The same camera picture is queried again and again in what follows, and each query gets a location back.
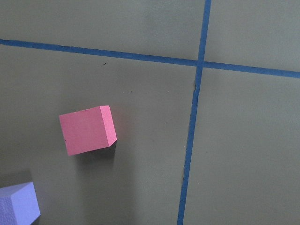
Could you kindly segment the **red foam cube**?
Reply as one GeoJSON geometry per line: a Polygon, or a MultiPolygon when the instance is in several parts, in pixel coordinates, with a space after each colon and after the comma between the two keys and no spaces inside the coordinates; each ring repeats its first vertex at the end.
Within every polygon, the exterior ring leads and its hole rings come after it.
{"type": "Polygon", "coordinates": [[[69,156],[108,148],[117,141],[108,105],[63,114],[59,120],[69,156]]]}

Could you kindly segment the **purple foam cube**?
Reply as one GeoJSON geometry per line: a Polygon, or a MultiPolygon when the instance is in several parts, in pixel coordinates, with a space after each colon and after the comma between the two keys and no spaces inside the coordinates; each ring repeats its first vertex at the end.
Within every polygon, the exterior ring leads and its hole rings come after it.
{"type": "Polygon", "coordinates": [[[0,223],[30,225],[40,216],[33,182],[0,189],[0,223]]]}

